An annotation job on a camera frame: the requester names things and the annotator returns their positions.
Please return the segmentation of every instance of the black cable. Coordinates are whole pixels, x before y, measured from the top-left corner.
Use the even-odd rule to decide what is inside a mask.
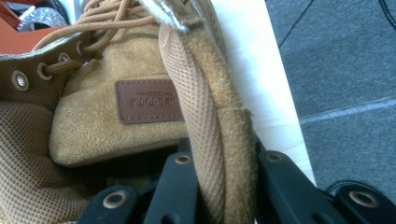
[[[379,5],[381,5],[382,11],[384,12],[385,17],[387,17],[390,25],[393,27],[393,29],[396,30],[396,21],[393,18],[392,14],[390,14],[387,3],[385,2],[385,0],[378,0],[378,2]]]
[[[291,26],[289,29],[288,33],[286,34],[285,38],[283,38],[282,42],[279,44],[279,48],[282,48],[282,45],[285,43],[286,39],[288,39],[289,35],[291,34],[291,31],[294,29],[294,27],[297,25],[297,23],[300,21],[300,19],[303,17],[305,12],[311,7],[312,3],[314,0],[311,0],[311,2],[308,4],[308,6],[304,9],[303,13],[300,15],[300,17],[297,19],[297,21]]]

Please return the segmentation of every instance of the tan suede boot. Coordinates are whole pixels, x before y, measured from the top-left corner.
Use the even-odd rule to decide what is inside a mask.
[[[141,4],[93,0],[31,53],[0,56],[0,223],[77,221],[111,162],[142,173],[182,137],[210,222],[253,222],[254,134],[213,7]]]

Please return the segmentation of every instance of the black plastic piece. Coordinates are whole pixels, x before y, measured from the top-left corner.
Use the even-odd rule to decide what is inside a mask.
[[[125,186],[100,191],[82,213],[78,224],[126,224],[136,204],[137,193]]]
[[[148,187],[138,192],[139,198],[137,199],[137,204],[134,208],[132,218],[129,223],[143,223],[157,185],[158,180],[154,181]]]
[[[168,158],[146,214],[145,224],[192,224],[198,198],[198,178],[190,152],[190,142]]]
[[[335,206],[351,223],[394,224],[396,206],[382,193],[360,185],[341,187]]]
[[[258,147],[259,179],[262,182],[258,191],[265,192],[282,223],[347,223],[288,156],[265,151],[262,143]],[[259,204],[265,204],[260,202],[265,200],[259,199]],[[259,223],[277,223],[274,217],[268,220],[267,212],[259,208],[259,215],[263,217]]]

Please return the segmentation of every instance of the stitching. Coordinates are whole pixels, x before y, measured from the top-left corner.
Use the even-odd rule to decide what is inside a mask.
[[[172,81],[120,81],[119,82],[119,92],[120,92],[120,97],[119,97],[119,101],[120,101],[120,113],[121,113],[121,117],[123,120],[136,120],[136,119],[171,119],[171,118],[182,118],[182,115],[161,115],[161,116],[155,116],[155,117],[134,117],[134,118],[126,118],[124,112],[123,112],[123,108],[124,105],[122,103],[122,87],[121,84],[147,84],[147,83],[163,83],[163,84],[171,84]]]
[[[170,17],[173,22],[177,21],[181,25],[188,28],[191,28],[193,25],[201,22],[200,18],[196,17],[193,14],[189,14],[189,13],[184,14],[185,9],[183,7],[181,7],[179,11],[177,6],[173,4],[169,4],[166,1],[160,0],[160,3],[161,5],[158,7],[163,11],[163,13],[165,13],[168,17]],[[171,11],[168,12],[163,6],[168,6],[171,9]]]
[[[209,11],[209,13],[210,13],[210,19],[213,21],[213,25],[214,25],[214,32],[215,32],[215,34],[216,34],[216,40],[217,40],[217,42],[218,42],[218,45],[220,44],[220,41],[219,41],[219,32],[218,32],[218,26],[217,26],[217,23],[216,23],[216,20],[215,20],[215,16],[213,15],[213,8],[209,5],[209,4],[211,4],[211,3],[209,3],[209,1],[208,0],[205,0],[206,1],[206,6],[207,7],[209,7],[209,9],[208,9],[208,11]]]

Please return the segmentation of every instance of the boot tongue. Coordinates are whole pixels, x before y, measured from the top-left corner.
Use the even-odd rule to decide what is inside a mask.
[[[188,136],[158,32],[157,24],[120,30],[101,60],[69,79],[49,138],[56,163],[106,161],[176,145]]]

